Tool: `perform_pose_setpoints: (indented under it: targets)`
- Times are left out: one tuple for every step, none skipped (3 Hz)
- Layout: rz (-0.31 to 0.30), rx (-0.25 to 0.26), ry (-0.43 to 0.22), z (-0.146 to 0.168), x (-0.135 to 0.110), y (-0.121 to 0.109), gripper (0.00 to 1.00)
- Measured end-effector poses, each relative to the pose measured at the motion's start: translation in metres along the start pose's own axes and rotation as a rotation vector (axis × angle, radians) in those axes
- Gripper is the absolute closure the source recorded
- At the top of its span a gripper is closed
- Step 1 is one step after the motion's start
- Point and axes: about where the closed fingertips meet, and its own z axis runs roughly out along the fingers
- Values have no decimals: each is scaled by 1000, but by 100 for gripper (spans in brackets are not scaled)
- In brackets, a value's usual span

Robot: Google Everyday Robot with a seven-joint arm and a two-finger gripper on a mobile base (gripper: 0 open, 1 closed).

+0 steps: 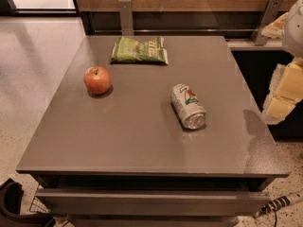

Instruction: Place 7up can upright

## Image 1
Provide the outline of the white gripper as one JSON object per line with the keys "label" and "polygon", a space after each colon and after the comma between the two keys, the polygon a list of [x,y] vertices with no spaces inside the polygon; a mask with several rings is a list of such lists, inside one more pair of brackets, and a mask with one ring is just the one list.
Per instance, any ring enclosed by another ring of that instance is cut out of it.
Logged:
{"label": "white gripper", "polygon": [[[303,57],[303,0],[266,26],[261,35],[281,39],[285,51]],[[265,97],[262,117],[267,125],[284,121],[296,104],[303,99],[303,61],[278,64],[271,77],[269,94]]]}

